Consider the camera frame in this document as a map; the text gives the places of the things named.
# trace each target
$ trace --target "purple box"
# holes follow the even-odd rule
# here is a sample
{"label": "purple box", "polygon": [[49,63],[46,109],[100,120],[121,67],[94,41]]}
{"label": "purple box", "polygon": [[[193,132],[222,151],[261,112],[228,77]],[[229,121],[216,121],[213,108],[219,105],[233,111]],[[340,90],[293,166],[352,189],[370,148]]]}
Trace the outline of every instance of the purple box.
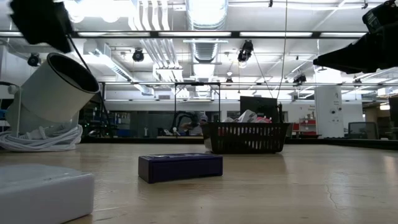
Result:
{"label": "purple box", "polygon": [[202,153],[159,154],[138,158],[138,175],[149,184],[223,175],[223,157]]}

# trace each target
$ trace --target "black basket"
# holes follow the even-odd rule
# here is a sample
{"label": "black basket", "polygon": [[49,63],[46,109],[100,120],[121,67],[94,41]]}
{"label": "black basket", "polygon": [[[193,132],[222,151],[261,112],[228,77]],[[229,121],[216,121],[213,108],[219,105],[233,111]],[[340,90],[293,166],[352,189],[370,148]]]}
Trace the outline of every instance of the black basket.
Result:
{"label": "black basket", "polygon": [[201,128],[205,146],[215,154],[277,153],[290,123],[208,123]]}

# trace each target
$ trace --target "ceiling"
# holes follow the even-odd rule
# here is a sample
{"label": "ceiling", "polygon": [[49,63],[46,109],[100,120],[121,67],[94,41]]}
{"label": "ceiling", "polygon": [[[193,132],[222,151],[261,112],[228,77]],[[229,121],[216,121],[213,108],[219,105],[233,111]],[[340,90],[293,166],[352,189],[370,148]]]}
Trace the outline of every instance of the ceiling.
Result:
{"label": "ceiling", "polygon": [[[126,11],[123,4],[129,4],[129,1],[115,1],[115,6],[109,9],[112,11]],[[320,7],[336,7],[341,5],[342,0],[288,0],[289,7],[307,7],[312,10],[287,9],[282,6],[284,0],[274,0],[274,7],[267,7],[268,1],[244,1],[229,0],[228,16],[226,20],[226,30],[272,30],[272,31],[345,31],[345,32],[366,32],[366,26],[362,22],[362,16],[368,9],[345,9],[345,10],[327,10],[321,11]],[[344,0],[345,4],[341,7],[362,6],[363,0]],[[375,6],[384,2],[384,0],[368,1],[370,6]],[[172,30],[187,30],[185,2],[182,0],[169,0],[169,24]],[[7,14],[9,9],[7,1],[0,1],[0,30],[8,30],[10,22]],[[149,8],[149,20],[151,20],[152,9]],[[287,16],[287,27],[285,27],[285,17]],[[86,17],[82,22],[74,24],[78,31],[97,31],[97,30],[131,30],[128,25],[127,17],[120,17],[114,23],[105,22],[100,17]],[[113,59],[117,60],[122,66],[129,70],[133,75],[141,76],[148,73],[151,76],[153,62],[145,54],[143,62],[133,62],[132,53],[135,48],[142,48],[139,39],[104,39],[111,47]],[[228,39],[228,43],[220,44],[219,54],[215,66],[214,80],[223,82],[227,77],[227,72],[232,72],[234,82],[262,82],[262,77],[267,82],[280,82],[282,77],[288,80],[298,75],[299,72],[307,76],[307,81],[313,80],[312,59],[318,54],[324,54],[336,49],[345,47],[352,40],[334,40],[334,39],[254,39],[254,52],[246,68],[238,69],[236,57],[238,50],[242,46],[244,39]],[[183,77],[190,78],[192,72],[192,58],[190,55],[189,44],[183,43],[182,39],[174,39],[174,47],[178,56],[180,65],[183,68]],[[11,40],[14,45],[26,45],[22,40]],[[298,66],[305,63],[300,70],[291,73]],[[117,76],[106,66],[94,65],[95,74],[99,81],[117,81]],[[352,82],[354,75],[342,74],[343,81]],[[382,82],[386,79],[398,78],[395,70],[386,72],[383,75],[370,78],[367,82]]]}

